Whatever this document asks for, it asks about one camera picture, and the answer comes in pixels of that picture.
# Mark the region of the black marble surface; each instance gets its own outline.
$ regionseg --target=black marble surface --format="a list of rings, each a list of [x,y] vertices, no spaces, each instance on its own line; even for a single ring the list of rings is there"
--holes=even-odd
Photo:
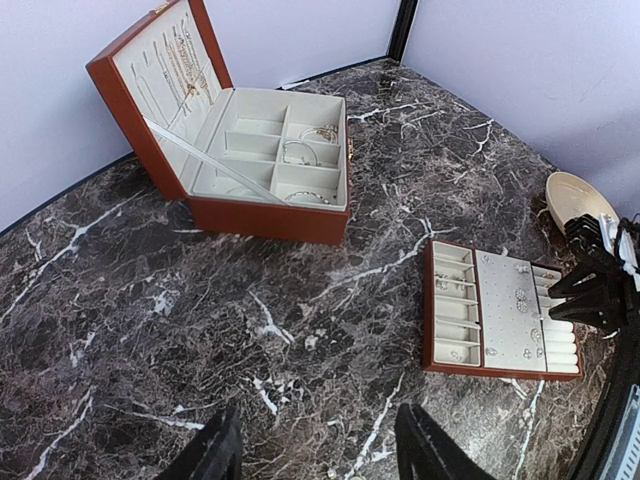
[[[553,167],[389,60],[298,89],[347,98],[342,247],[194,231],[133,160],[0,238],[0,478],[152,478],[228,403],[244,478],[396,479],[401,402],[496,478],[566,472],[614,340],[580,329],[572,382],[421,370],[430,238],[570,266]]]

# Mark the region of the plate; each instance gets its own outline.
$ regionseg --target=plate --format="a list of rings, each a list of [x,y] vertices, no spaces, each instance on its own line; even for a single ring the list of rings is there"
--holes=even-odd
[[[595,219],[605,213],[619,220],[600,192],[570,173],[552,173],[547,179],[546,197],[549,212],[563,234],[565,223],[586,213]]]

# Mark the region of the red jewelry box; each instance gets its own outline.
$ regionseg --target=red jewelry box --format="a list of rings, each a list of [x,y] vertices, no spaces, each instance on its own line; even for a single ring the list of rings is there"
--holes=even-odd
[[[234,88],[203,0],[173,0],[87,65],[167,199],[198,228],[339,244],[349,219],[343,98]]]
[[[552,267],[442,241],[425,248],[424,369],[443,373],[572,380],[582,359],[563,302],[547,289]]]

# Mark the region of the jewelry tray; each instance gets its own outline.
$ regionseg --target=jewelry tray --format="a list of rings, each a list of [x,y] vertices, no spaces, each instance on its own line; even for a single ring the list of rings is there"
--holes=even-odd
[[[343,98],[234,88],[203,0],[143,17],[87,70],[149,175],[203,230],[338,244]]]
[[[424,369],[571,380],[582,375],[574,325],[552,320],[559,269],[442,241],[425,249]]]

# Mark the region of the wooden bowl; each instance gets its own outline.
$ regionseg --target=wooden bowl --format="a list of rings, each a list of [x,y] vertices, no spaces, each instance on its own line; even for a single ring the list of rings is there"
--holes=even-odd
[[[596,219],[600,214],[606,213],[619,220],[613,207],[600,192],[570,173],[552,173],[547,179],[546,197],[549,212],[563,234],[565,223],[585,213]]]

